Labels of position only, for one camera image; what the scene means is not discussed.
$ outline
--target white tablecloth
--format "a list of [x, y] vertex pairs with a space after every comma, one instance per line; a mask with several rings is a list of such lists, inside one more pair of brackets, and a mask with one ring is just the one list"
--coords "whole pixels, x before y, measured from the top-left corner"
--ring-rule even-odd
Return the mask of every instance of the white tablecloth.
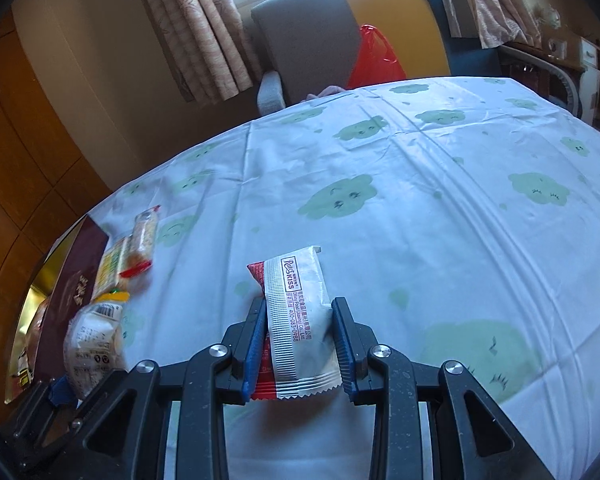
[[[112, 243], [157, 204], [130, 366], [219, 342], [260, 293], [248, 263], [320, 245], [332, 298], [414, 361], [462, 361], [556, 478], [600, 450], [600, 133], [523, 86], [432, 78], [298, 104], [91, 215]], [[367, 478], [373, 412], [341, 390], [227, 407], [231, 478]]]

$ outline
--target curtain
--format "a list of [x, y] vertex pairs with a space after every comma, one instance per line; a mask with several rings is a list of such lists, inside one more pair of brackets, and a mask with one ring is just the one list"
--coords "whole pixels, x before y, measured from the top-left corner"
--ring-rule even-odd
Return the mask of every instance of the curtain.
[[541, 46], [538, 24], [524, 0], [443, 0], [451, 35], [480, 38], [483, 48], [507, 41]]
[[146, 0], [173, 64], [200, 104], [234, 97], [262, 77], [233, 0]]

